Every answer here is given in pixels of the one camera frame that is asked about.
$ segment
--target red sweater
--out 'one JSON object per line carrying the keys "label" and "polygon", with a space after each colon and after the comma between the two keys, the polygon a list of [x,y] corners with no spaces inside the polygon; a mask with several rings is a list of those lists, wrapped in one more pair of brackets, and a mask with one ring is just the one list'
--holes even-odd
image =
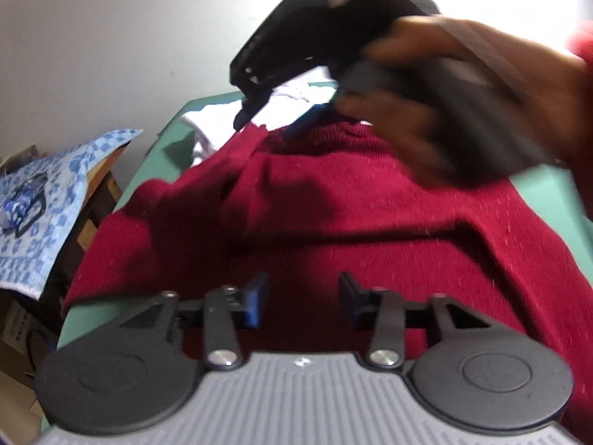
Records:
{"label": "red sweater", "polygon": [[[368,336],[338,309],[342,270],[408,300],[446,293],[569,363],[564,425],[593,443],[593,292],[567,247],[509,181],[423,190],[365,126],[287,144],[250,125],[175,183],[146,182],[101,225],[64,306],[161,290],[197,298],[260,270],[274,285],[262,330],[239,334],[245,351],[365,350]],[[424,347],[411,335],[408,358]]]}

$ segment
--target blue patterned cloth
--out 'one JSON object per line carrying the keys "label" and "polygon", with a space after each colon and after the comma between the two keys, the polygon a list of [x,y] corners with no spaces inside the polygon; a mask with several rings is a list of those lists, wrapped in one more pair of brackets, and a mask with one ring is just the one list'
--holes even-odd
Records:
{"label": "blue patterned cloth", "polygon": [[69,151],[27,164],[0,178],[0,205],[32,178],[46,173],[41,204],[30,213],[34,222],[20,237],[14,230],[0,235],[0,288],[15,290],[38,300],[72,226],[78,218],[87,192],[87,172],[115,149],[131,141],[141,130],[119,129]]}

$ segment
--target fingers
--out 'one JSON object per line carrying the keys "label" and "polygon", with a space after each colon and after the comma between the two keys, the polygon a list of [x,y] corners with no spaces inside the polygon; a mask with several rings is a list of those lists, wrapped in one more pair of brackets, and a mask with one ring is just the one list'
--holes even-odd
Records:
{"label": "fingers", "polygon": [[436,56],[468,58],[469,51],[440,24],[445,17],[398,18],[391,34],[367,45],[366,58],[386,66],[406,66]]}
{"label": "fingers", "polygon": [[335,105],[340,113],[373,124],[375,134],[390,145],[420,185],[447,185],[451,166],[428,141],[435,128],[433,109],[385,91],[342,97]]}

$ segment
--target green table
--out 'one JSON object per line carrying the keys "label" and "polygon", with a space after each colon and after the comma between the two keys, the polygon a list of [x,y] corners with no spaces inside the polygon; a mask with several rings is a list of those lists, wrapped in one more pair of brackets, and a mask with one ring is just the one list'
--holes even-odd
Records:
{"label": "green table", "polygon": [[[241,98],[241,93],[226,93],[187,103],[162,130],[130,185],[124,191],[117,208],[123,206],[136,188],[151,178],[173,182],[192,162],[194,133],[180,122],[185,112],[201,110],[212,103],[228,103]],[[520,195],[570,248],[583,274],[593,281],[593,246],[588,233],[589,222],[580,207],[570,173],[560,169],[540,167],[512,178]],[[143,298],[100,299],[73,306],[64,322],[59,345],[88,333],[109,321]]]}

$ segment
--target cardboard box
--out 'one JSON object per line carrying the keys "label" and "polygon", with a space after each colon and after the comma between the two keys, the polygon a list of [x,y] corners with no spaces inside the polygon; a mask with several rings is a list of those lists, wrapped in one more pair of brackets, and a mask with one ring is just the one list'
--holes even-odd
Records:
{"label": "cardboard box", "polygon": [[[11,308],[13,308],[14,298],[8,291],[0,292],[0,336],[8,333],[5,323]],[[31,378],[33,370],[29,364],[29,358],[26,352],[19,352],[0,338],[0,371],[7,374],[17,382],[28,388],[33,389],[33,379]]]}
{"label": "cardboard box", "polygon": [[0,371],[0,432],[14,445],[39,437],[41,417],[35,413],[35,392]]}

